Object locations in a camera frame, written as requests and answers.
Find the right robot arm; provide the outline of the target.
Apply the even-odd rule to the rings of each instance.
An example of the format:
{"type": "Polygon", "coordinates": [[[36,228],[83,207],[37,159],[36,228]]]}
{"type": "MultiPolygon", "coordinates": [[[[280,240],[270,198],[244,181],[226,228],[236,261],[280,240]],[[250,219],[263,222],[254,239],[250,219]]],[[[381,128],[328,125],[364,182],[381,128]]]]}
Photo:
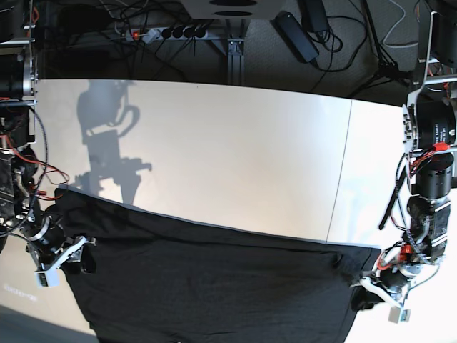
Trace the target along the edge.
{"type": "Polygon", "coordinates": [[[33,30],[38,18],[32,1],[1,2],[1,244],[9,237],[23,239],[39,284],[50,287],[58,269],[95,272],[89,247],[96,241],[66,236],[63,215],[54,206],[40,207],[47,196],[39,188],[56,167],[31,148],[36,129],[44,129],[36,110],[33,30]]]}

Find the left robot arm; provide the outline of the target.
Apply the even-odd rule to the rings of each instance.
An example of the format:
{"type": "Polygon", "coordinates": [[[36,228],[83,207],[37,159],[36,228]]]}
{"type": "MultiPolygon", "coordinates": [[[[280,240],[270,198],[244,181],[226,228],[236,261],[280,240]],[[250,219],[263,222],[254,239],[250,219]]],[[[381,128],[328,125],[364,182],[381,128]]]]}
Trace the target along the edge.
{"type": "Polygon", "coordinates": [[[449,193],[456,188],[456,3],[418,1],[416,64],[401,71],[386,49],[376,46],[378,68],[366,88],[382,79],[408,89],[403,105],[404,152],[396,169],[395,189],[383,216],[402,237],[383,250],[373,269],[354,284],[355,312],[380,303],[391,306],[394,322],[405,322],[408,294],[419,285],[424,267],[443,261],[451,214],[449,193]]]}

